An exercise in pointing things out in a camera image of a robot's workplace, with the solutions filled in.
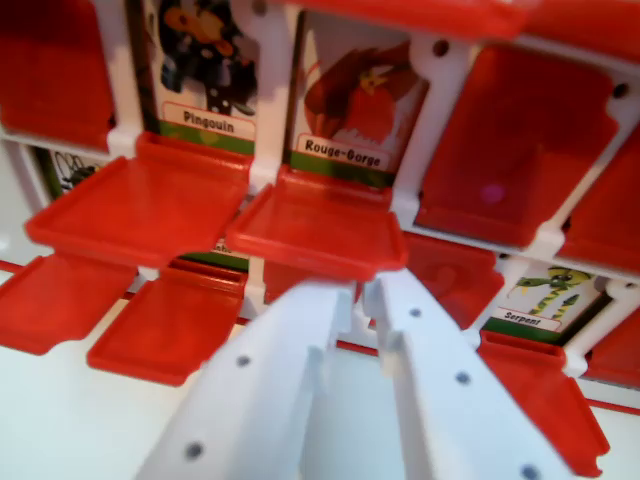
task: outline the green snake illustration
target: green snake illustration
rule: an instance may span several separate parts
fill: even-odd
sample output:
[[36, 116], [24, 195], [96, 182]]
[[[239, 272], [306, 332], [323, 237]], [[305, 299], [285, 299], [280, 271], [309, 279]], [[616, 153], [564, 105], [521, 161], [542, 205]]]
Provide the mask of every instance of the green snake illustration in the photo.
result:
[[[529, 287], [539, 287], [540, 285], [549, 285], [551, 287], [551, 292], [542, 300], [540, 300], [538, 302], [538, 305], [536, 305], [529, 311], [530, 315], [539, 315], [544, 311], [545, 308], [549, 306], [551, 302], [558, 298], [558, 296], [593, 277], [593, 275], [591, 275], [590, 273], [557, 266], [549, 267], [548, 272], [549, 278], [522, 277], [520, 280], [518, 280], [518, 283], [516, 283], [514, 287], [514, 289], [517, 287], [522, 287], [523, 293], [526, 292], [526, 289]], [[560, 308], [558, 308], [556, 313], [551, 318], [554, 320], [560, 320], [567, 312], [569, 307], [571, 307], [571, 305], [574, 305], [578, 301], [578, 298], [580, 298], [579, 294], [575, 294], [567, 298], [564, 302], [562, 302]]]

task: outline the red bird illustration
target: red bird illustration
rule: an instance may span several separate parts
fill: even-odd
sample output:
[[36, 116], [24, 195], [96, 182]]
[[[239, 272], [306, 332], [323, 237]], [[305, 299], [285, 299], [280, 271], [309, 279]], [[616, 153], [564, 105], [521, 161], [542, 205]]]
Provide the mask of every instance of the red bird illustration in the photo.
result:
[[[389, 69], [374, 72], [385, 66]], [[356, 130], [381, 144], [393, 130], [396, 102], [418, 80], [409, 63], [408, 41], [388, 50], [351, 50], [305, 96], [311, 133], [332, 138], [339, 130]]]

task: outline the penguin illustration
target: penguin illustration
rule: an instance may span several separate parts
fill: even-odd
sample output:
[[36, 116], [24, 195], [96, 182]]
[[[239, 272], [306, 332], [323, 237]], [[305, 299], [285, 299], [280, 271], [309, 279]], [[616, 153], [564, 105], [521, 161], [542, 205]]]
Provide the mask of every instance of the penguin illustration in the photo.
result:
[[196, 0], [195, 7], [193, 15], [180, 0], [163, 0], [160, 5], [162, 84], [181, 92], [185, 78], [192, 78], [204, 85], [207, 110], [230, 115], [234, 107], [254, 115], [247, 103], [257, 89], [255, 62], [240, 53], [236, 42], [243, 35], [231, 17], [228, 0]]

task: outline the cartoon character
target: cartoon character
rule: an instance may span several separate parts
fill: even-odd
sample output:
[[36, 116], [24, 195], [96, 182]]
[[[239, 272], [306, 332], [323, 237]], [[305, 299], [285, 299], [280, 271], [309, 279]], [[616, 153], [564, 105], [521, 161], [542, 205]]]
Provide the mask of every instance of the cartoon character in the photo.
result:
[[[514, 287], [514, 290], [518, 287], [522, 287], [523, 294], [526, 293], [529, 287], [539, 287], [540, 285], [549, 285], [551, 287], [551, 292], [540, 300], [535, 308], [532, 308], [529, 311], [529, 314], [531, 315], [539, 315], [560, 295], [593, 277], [590, 273], [556, 266], [549, 267], [548, 272], [549, 278], [523, 277], [518, 280], [518, 283], [516, 283], [516, 286]], [[551, 318], [554, 320], [560, 320], [571, 305], [575, 305], [578, 298], [580, 298], [579, 294], [575, 294], [567, 298], [562, 302], [560, 308], [558, 308], [557, 312]]]
[[242, 33], [228, 0], [196, 0], [196, 15], [180, 5], [180, 0], [163, 0], [158, 11], [165, 53], [162, 84], [181, 92], [184, 79], [193, 78], [205, 87], [207, 110], [230, 115], [234, 107], [254, 115], [247, 102], [257, 88], [255, 63], [244, 58], [236, 44]]
[[97, 171], [95, 165], [85, 165], [77, 155], [55, 152], [53, 158], [59, 173], [60, 187], [65, 192], [73, 189]]
[[305, 95], [311, 133], [332, 138], [341, 129], [356, 130], [381, 144], [393, 130], [396, 102], [418, 80], [409, 63], [409, 42], [388, 50], [351, 50]]

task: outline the red plastic tray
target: red plastic tray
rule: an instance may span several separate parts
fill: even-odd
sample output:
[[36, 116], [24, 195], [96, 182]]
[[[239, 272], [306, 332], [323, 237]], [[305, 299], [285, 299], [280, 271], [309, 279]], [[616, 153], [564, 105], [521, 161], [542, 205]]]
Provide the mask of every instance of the red plastic tray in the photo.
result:
[[[263, 280], [266, 287], [266, 291], [264, 293], [264, 302], [273, 302], [287, 290], [309, 278], [318, 279], [318, 275], [309, 270], [289, 267], [288, 265], [282, 265], [279, 263], [264, 262]], [[340, 282], [343, 280], [325, 276], [323, 276], [322, 278], [326, 281]], [[361, 292], [362, 284], [358, 283], [356, 285], [356, 291], [353, 298], [354, 302], [358, 301]]]
[[640, 271], [639, 159], [637, 127], [571, 213], [560, 256]]
[[405, 238], [409, 270], [460, 328], [469, 327], [504, 285], [495, 254], [411, 233]]
[[527, 246], [615, 134], [612, 91], [586, 65], [482, 50], [427, 170], [416, 223]]
[[640, 4], [629, 0], [543, 0], [527, 33], [640, 62]]
[[0, 344], [43, 355], [81, 340], [131, 285], [130, 267], [56, 253], [38, 257], [0, 287]]
[[284, 166], [227, 229], [229, 248], [337, 279], [402, 268], [407, 250], [391, 191]]
[[3, 2], [0, 72], [6, 128], [107, 149], [113, 102], [90, 0]]
[[90, 366], [181, 385], [228, 338], [246, 276], [192, 264], [147, 282], [89, 351]]
[[515, 37], [535, 6], [535, 2], [526, 0], [301, 0], [296, 3], [311, 10], [362, 18], [373, 23], [472, 39]]
[[640, 309], [596, 345], [586, 377], [640, 388]]
[[478, 350], [514, 400], [577, 475], [596, 477], [609, 451], [576, 381], [562, 373], [564, 352], [553, 345], [481, 332]]
[[211, 250], [246, 196], [250, 159], [150, 134], [137, 154], [38, 213], [29, 236], [56, 250], [155, 268]]

